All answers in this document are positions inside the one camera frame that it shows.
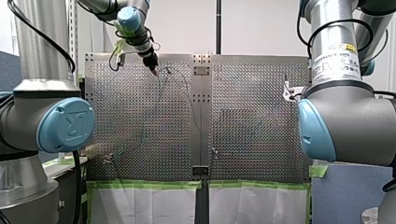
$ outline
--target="end effector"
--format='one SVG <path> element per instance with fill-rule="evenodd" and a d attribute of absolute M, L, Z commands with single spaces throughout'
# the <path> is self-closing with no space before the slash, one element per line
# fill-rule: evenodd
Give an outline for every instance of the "end effector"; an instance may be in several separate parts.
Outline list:
<path fill-rule="evenodd" d="M 147 9 L 149 9 L 148 0 L 140 1 L 145 2 Z M 127 53 L 137 53 L 143 58 L 143 64 L 154 75 L 157 75 L 158 56 L 154 51 L 154 39 L 151 31 L 144 26 L 146 13 L 136 7 L 124 7 L 118 13 L 116 35 L 125 40 L 125 44 L 118 45 L 118 48 L 120 48 L 119 56 L 123 57 Z"/>
<path fill-rule="evenodd" d="M 117 43 L 117 63 L 122 65 L 125 54 L 137 53 L 143 63 L 156 75 L 158 56 L 155 53 L 154 39 L 145 26 L 150 0 L 79 0 L 100 20 L 116 22 L 116 35 L 122 38 Z"/>

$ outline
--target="bracket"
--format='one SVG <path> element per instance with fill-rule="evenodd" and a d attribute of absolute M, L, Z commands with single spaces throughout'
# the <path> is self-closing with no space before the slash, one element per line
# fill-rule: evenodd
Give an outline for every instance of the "bracket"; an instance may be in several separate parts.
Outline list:
<path fill-rule="evenodd" d="M 193 175 L 209 175 L 208 166 L 192 166 Z"/>

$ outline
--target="screw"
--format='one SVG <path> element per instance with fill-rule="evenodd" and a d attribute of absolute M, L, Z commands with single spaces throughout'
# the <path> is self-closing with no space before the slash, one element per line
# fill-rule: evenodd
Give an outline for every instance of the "screw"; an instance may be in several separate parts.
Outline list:
<path fill-rule="evenodd" d="M 59 201 L 58 203 L 58 211 L 61 211 L 64 209 L 64 201 Z"/>

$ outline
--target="metal frame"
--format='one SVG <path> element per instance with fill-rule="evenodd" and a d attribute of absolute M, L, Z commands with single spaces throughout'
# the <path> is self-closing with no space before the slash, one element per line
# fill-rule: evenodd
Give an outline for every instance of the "metal frame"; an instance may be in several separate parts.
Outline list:
<path fill-rule="evenodd" d="M 69 54 L 78 68 L 78 5 L 77 0 L 69 0 L 67 18 L 69 22 Z M 70 74 L 70 80 L 78 86 L 78 69 Z"/>
<path fill-rule="evenodd" d="M 268 66 L 269 68 L 273 67 L 277 72 L 282 71 L 284 72 L 286 75 L 288 75 L 288 79 L 290 80 L 290 83 L 292 85 L 297 85 L 297 86 L 303 86 L 306 83 L 306 65 L 307 65 L 307 59 L 305 57 L 276 57 L 276 56 L 233 56 L 233 55 L 213 55 L 212 56 L 212 60 L 211 62 L 212 64 L 212 68 L 213 68 L 213 81 L 212 81 L 212 98 L 213 99 L 213 106 L 212 106 L 212 110 L 214 110 L 216 108 L 216 103 L 219 101 L 219 99 L 216 99 L 215 97 L 217 97 L 217 93 L 216 93 L 216 87 L 218 85 L 217 81 L 216 81 L 216 73 L 217 73 L 217 69 L 222 69 L 224 67 L 224 65 L 227 64 L 232 64 L 234 66 L 233 71 L 234 73 L 244 73 L 244 71 L 249 71 L 248 67 L 249 66 L 255 66 L 255 68 L 250 68 L 250 72 L 252 73 L 256 73 L 259 74 L 260 72 L 262 72 L 263 74 L 265 73 L 265 69 L 263 70 L 263 66 Z M 239 68 L 237 66 L 242 65 L 246 66 L 245 68 Z M 287 73 L 291 73 L 292 69 L 299 69 L 298 75 L 300 75 L 299 77 L 296 76 L 297 74 L 287 74 Z M 279 94 L 272 95 L 271 97 L 275 98 L 279 95 L 279 100 L 282 99 L 282 85 L 284 83 L 284 79 L 283 76 L 280 75 L 279 79 L 273 80 L 273 83 L 269 84 L 269 86 L 274 86 L 274 89 L 277 90 L 277 88 L 275 87 L 276 83 L 278 83 L 279 85 Z M 245 80 L 241 80 L 241 83 L 237 83 L 236 86 L 241 85 L 242 87 L 245 85 Z M 242 98 L 238 98 L 238 99 L 234 99 L 235 102 L 233 102 L 233 100 L 229 100 L 229 99 L 220 99 L 221 103 L 223 105 L 229 105 L 230 108 L 233 108 L 233 106 L 236 107 L 244 107 L 247 106 L 248 110 L 252 110 L 255 113 L 257 113 L 258 111 L 256 111 L 255 107 L 251 107 L 251 105 L 240 105 L 242 103 L 240 103 L 242 101 Z M 291 111 L 295 111 L 295 113 L 297 113 L 297 108 L 295 107 L 294 103 L 285 103 L 285 106 L 288 108 L 288 110 Z M 218 116 L 215 111 L 212 111 L 212 122 L 211 124 L 214 124 L 214 120 L 218 119 L 215 118 L 214 116 Z M 298 128 L 297 128 L 297 121 L 294 124 L 291 124 L 290 127 L 294 127 L 293 130 L 296 133 L 290 134 L 293 135 L 293 141 L 298 141 L 299 142 L 299 136 L 298 136 Z M 264 169 L 257 169 L 257 171 L 255 171 L 255 175 L 254 177 L 251 176 L 251 172 L 249 172 L 250 175 L 248 175 L 248 173 L 245 173 L 245 170 L 235 170 L 235 169 L 242 169 L 239 167 L 234 167 L 234 169 L 232 169 L 232 167 L 226 167 L 227 165 L 236 165 L 236 164 L 242 164 L 241 162 L 244 161 L 244 164 L 246 165 L 244 169 L 246 169 L 246 171 L 251 171 L 252 168 L 249 168 L 249 160 L 251 159 L 251 157 L 249 157 L 248 152 L 237 152 L 236 154 L 239 155 L 237 158 L 233 155 L 230 156 L 221 156 L 219 153 L 220 150 L 218 148 L 214 148 L 213 145 L 213 133 L 210 134 L 211 135 L 211 145 L 207 151 L 210 153 L 210 158 L 212 160 L 213 163 L 211 164 L 211 168 L 212 168 L 212 179 L 253 179 L 253 180 L 264 180 L 264 181 L 275 181 L 275 182 L 284 182 L 284 183 L 308 183 L 310 182 L 309 179 L 309 165 L 312 163 L 311 160 L 309 160 L 306 156 L 304 156 L 303 152 L 299 149 L 299 148 L 289 148 L 290 149 L 290 154 L 292 157 L 296 157 L 294 158 L 295 160 L 297 160 L 297 158 L 303 158 L 303 160 L 301 161 L 301 163 L 299 164 L 300 166 L 304 167 L 303 173 L 300 176 L 294 176 L 293 174 L 287 174 L 287 175 L 283 175 L 286 174 L 288 171 L 283 171 L 282 174 L 277 174 L 277 175 L 266 175 L 267 170 Z M 288 159 L 287 157 L 289 156 L 282 156 L 282 155 L 277 155 L 278 157 L 283 157 L 283 159 L 281 158 L 274 158 L 273 162 L 286 162 Z M 256 158 L 255 160 L 260 160 L 260 161 L 265 161 L 265 159 L 260 159 L 260 158 Z M 219 170 L 216 170 L 216 163 L 217 164 L 222 164 L 221 166 L 217 167 L 220 168 L 222 170 L 222 173 L 219 173 Z M 288 170 L 291 170 L 291 166 L 289 164 L 285 163 L 285 166 L 288 166 Z"/>
<path fill-rule="evenodd" d="M 95 64 L 108 63 L 110 54 L 104 53 L 89 53 L 86 54 L 86 99 L 95 107 L 95 96 L 94 96 L 94 74 Z M 127 55 L 126 62 L 141 63 L 140 58 L 136 55 Z M 211 165 L 212 162 L 217 162 L 216 157 L 212 154 L 212 147 L 210 146 L 213 141 L 212 137 L 212 108 L 213 108 L 213 73 L 216 72 L 214 63 L 259 63 L 259 64 L 299 64 L 298 66 L 306 66 L 306 58 L 299 57 L 262 57 L 262 56 L 219 56 L 219 55 L 208 55 L 208 54 L 195 54 L 195 55 L 174 55 L 164 54 L 160 55 L 161 62 L 185 62 L 191 65 L 191 76 L 190 76 L 190 102 L 194 110 L 191 113 L 191 179 L 193 180 L 204 180 L 207 184 L 207 180 L 211 177 Z M 301 77 L 298 80 L 305 81 L 306 69 L 300 72 Z M 108 74 L 109 76 L 116 76 L 117 73 Z M 292 85 L 298 85 L 301 83 L 295 83 L 295 77 L 291 77 L 290 81 Z M 282 94 L 279 94 L 279 100 L 282 99 Z M 297 149 L 291 153 L 300 153 Z M 285 177 L 285 178 L 268 178 L 258 177 L 253 179 L 276 181 L 276 182 L 288 182 L 288 183 L 306 183 L 309 182 L 308 168 L 311 160 L 304 158 L 302 161 L 304 167 L 303 177 Z M 202 171 L 203 174 L 193 173 L 193 167 L 197 168 L 196 171 Z M 232 179 L 248 177 L 235 176 Z"/>

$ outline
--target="green tape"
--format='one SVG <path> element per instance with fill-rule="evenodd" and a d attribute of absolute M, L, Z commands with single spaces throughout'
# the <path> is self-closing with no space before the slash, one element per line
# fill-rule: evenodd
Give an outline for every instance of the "green tape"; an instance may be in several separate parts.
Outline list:
<path fill-rule="evenodd" d="M 73 158 L 70 158 L 70 159 L 61 159 L 61 160 L 59 161 L 59 164 L 60 164 L 60 165 L 72 165 L 72 164 L 74 164 L 74 159 L 73 159 Z"/>
<path fill-rule="evenodd" d="M 326 175 L 328 165 L 312 165 L 309 167 L 309 176 L 322 178 Z"/>
<path fill-rule="evenodd" d="M 310 186 L 310 184 L 284 184 L 254 180 L 211 180 L 209 183 L 209 187 L 211 189 L 236 189 L 242 187 L 249 187 L 261 189 L 306 190 L 310 189 Z"/>
<path fill-rule="evenodd" d="M 157 182 L 144 180 L 89 181 L 93 189 L 200 189 L 200 181 Z"/>

